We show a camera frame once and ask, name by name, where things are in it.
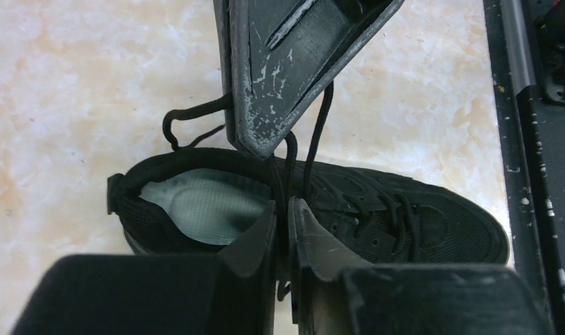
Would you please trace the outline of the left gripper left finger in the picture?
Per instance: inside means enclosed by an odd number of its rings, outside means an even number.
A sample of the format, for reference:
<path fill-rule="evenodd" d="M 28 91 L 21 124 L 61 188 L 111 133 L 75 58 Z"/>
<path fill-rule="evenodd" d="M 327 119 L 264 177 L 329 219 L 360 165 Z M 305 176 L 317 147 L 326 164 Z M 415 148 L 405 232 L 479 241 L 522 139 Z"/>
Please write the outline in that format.
<path fill-rule="evenodd" d="M 44 274 L 14 334 L 271 334 L 275 205 L 217 253 L 70 255 Z"/>

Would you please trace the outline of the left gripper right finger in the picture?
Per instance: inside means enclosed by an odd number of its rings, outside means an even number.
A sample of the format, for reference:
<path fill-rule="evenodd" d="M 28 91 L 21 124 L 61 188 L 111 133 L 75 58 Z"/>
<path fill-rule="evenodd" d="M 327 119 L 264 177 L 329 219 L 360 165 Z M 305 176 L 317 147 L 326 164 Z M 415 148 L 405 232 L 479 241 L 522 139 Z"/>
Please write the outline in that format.
<path fill-rule="evenodd" d="M 498 265 L 373 265 L 307 203 L 288 205 L 291 306 L 301 334 L 551 334 L 522 279 Z"/>

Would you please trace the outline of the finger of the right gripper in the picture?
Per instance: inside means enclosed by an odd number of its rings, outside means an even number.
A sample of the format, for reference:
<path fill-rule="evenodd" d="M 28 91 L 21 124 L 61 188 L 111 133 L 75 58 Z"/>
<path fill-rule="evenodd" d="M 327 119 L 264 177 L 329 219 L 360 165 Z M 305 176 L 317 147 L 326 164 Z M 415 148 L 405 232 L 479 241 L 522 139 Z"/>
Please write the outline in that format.
<path fill-rule="evenodd" d="M 228 141 L 269 157 L 401 1 L 215 1 Z"/>

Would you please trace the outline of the black shoe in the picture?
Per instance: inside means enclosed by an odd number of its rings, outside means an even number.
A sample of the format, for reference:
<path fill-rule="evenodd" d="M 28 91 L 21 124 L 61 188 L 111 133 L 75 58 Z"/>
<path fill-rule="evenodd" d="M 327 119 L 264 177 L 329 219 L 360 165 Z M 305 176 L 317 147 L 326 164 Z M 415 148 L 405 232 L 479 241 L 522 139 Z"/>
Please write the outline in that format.
<path fill-rule="evenodd" d="M 147 158 L 108 179 L 107 208 L 119 217 L 138 254 L 215 254 L 245 234 L 270 204 L 279 226 L 290 198 L 304 200 L 316 220 L 343 245 L 373 264 L 508 262 L 502 225 L 474 202 L 410 177 L 315 159 L 330 110 L 327 87 L 305 161 L 294 134 L 286 157 L 262 161 L 200 140 L 182 146 L 174 121 L 232 107 L 226 94 L 163 119 L 170 153 Z"/>

